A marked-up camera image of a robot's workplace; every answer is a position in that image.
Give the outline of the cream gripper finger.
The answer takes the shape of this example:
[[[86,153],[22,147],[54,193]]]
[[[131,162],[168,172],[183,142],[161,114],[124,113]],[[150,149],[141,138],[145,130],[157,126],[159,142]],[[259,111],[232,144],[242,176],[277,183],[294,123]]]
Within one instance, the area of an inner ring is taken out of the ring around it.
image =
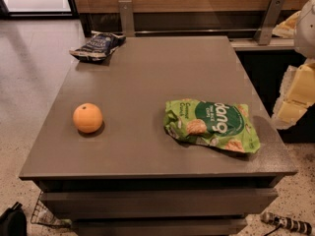
[[[294,126],[306,112],[303,106],[278,102],[273,110],[272,121],[278,130],[286,130]]]
[[[284,72],[281,95],[286,102],[306,108],[315,103],[315,60],[307,59],[299,67],[289,65]]]

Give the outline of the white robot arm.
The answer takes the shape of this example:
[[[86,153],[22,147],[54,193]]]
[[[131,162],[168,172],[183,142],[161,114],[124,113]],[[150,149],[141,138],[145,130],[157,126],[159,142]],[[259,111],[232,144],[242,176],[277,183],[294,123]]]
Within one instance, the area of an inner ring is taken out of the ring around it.
[[[315,0],[309,0],[300,11],[276,25],[273,34],[292,38],[294,51],[306,58],[299,67],[287,67],[273,109],[274,125],[286,130],[315,104]]]

